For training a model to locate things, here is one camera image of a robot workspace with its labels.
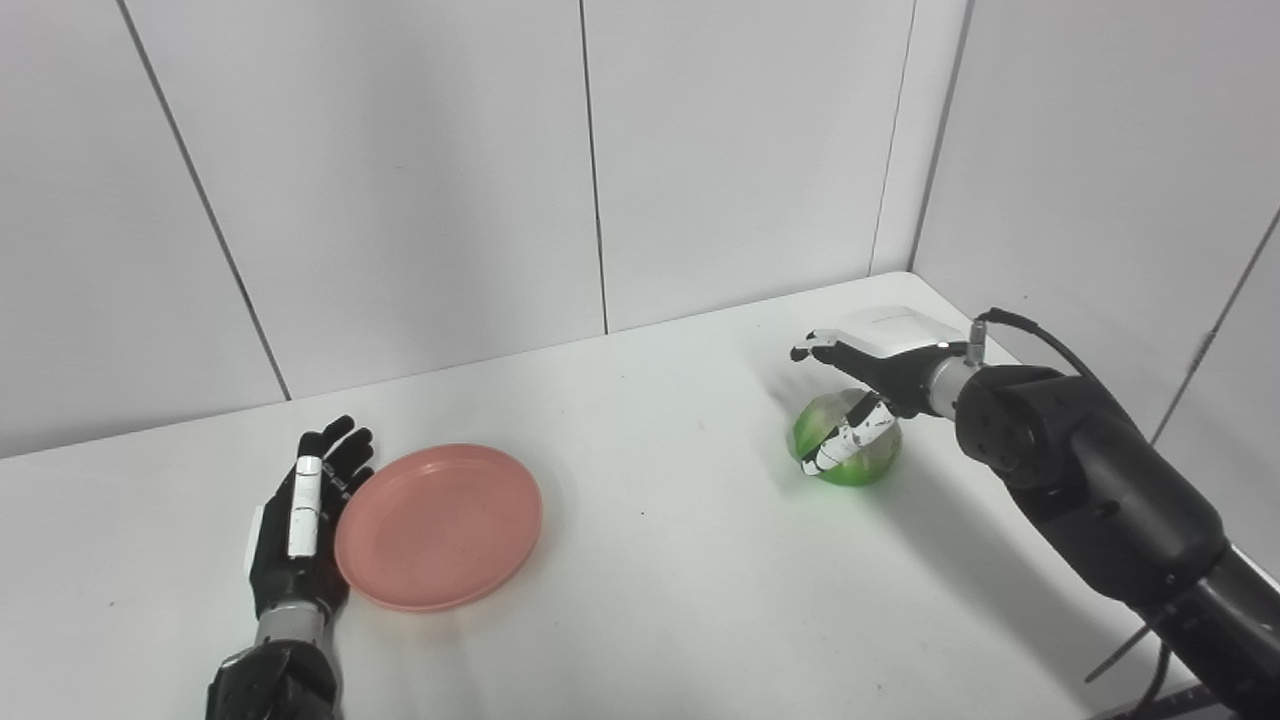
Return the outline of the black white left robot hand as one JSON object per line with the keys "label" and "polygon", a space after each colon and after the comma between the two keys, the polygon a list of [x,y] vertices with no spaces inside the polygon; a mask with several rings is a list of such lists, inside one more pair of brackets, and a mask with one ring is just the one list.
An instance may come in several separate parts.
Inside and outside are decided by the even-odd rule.
{"label": "black white left robot hand", "polygon": [[255,615],[288,602],[310,602],[330,619],[349,598],[349,584],[335,557],[335,533],[349,501],[372,475],[372,432],[357,428],[349,415],[323,430],[308,430],[300,448],[312,451],[323,466],[315,555],[292,559],[287,553],[294,470],[289,470],[262,507],[259,537],[250,565]]}

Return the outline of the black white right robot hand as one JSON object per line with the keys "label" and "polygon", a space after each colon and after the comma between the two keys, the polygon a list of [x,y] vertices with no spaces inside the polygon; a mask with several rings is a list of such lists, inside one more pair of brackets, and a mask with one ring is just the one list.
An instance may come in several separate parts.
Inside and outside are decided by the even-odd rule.
{"label": "black white right robot hand", "polygon": [[835,329],[817,329],[790,350],[852,378],[858,387],[823,395],[794,423],[801,470],[837,486],[882,478],[902,443],[901,421],[955,418],[964,386],[980,364],[960,331],[905,306],[854,313]]}

